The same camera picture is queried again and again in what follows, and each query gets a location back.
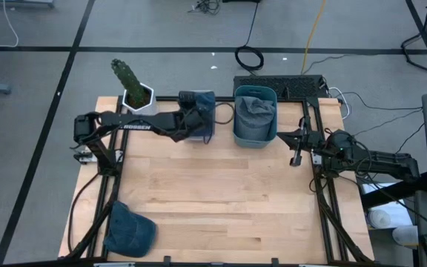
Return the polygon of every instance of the cactus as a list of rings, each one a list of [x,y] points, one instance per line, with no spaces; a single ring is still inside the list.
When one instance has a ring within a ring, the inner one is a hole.
[[[114,59],[111,62],[111,68],[128,92],[128,104],[131,107],[137,109],[149,104],[149,95],[139,83],[130,66],[119,59]]]

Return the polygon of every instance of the wooden table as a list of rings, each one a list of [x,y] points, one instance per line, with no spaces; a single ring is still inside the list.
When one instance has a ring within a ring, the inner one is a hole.
[[[114,111],[116,100],[99,97],[96,111]],[[159,111],[179,109],[176,102],[158,106]],[[320,111],[325,128],[343,128],[336,99],[320,99]],[[220,106],[216,119],[225,121],[231,112]],[[279,103],[279,131],[295,130],[302,115],[301,104]],[[301,166],[293,168],[289,159],[294,152],[279,138],[264,149],[240,148],[232,128],[233,123],[216,125],[209,145],[175,143],[151,132],[129,133],[119,201],[153,220],[158,237],[146,257],[109,253],[108,260],[162,262],[171,256],[173,262],[185,263],[270,263],[277,257],[280,263],[327,263],[316,195],[308,188],[312,169],[307,152]],[[75,192],[95,173],[96,164],[81,166]],[[353,173],[343,176],[355,180]],[[88,187],[76,205],[73,245],[93,222],[100,182]],[[335,184],[344,228],[373,259],[356,185],[344,179],[335,179]],[[95,255],[101,254],[104,235],[103,225]],[[331,239],[337,239],[335,231]],[[67,253],[66,228],[59,254]],[[339,259],[336,242],[334,256]]]

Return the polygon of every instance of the white pot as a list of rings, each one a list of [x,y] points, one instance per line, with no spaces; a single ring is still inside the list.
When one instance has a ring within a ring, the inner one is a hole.
[[[149,104],[147,104],[146,106],[144,106],[142,108],[138,108],[138,109],[132,108],[126,101],[128,93],[125,90],[125,92],[123,93],[123,105],[129,111],[131,111],[131,113],[133,113],[133,114],[139,114],[139,115],[155,115],[155,114],[157,114],[156,96],[154,95],[153,88],[150,88],[149,86],[147,86],[143,83],[140,83],[140,84],[146,90],[150,91],[151,98],[150,98]]]

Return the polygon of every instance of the potted cactus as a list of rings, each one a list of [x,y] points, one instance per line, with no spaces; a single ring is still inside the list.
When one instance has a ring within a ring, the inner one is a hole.
[[[139,82],[131,68],[123,61],[114,59],[111,68],[125,88],[123,105],[133,114],[156,114],[154,90]]]

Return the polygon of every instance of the blue bin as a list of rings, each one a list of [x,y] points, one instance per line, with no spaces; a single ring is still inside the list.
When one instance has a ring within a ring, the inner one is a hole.
[[[276,113],[274,114],[273,121],[270,125],[270,130],[265,141],[255,141],[239,138],[235,134],[235,123],[234,120],[234,139],[235,143],[238,146],[243,148],[264,148],[269,142],[271,142],[275,137],[278,131],[278,98],[276,93],[271,88],[264,86],[253,86],[253,85],[242,85],[235,90],[235,98],[238,96],[254,96],[261,100],[273,101],[273,106],[276,108]]]

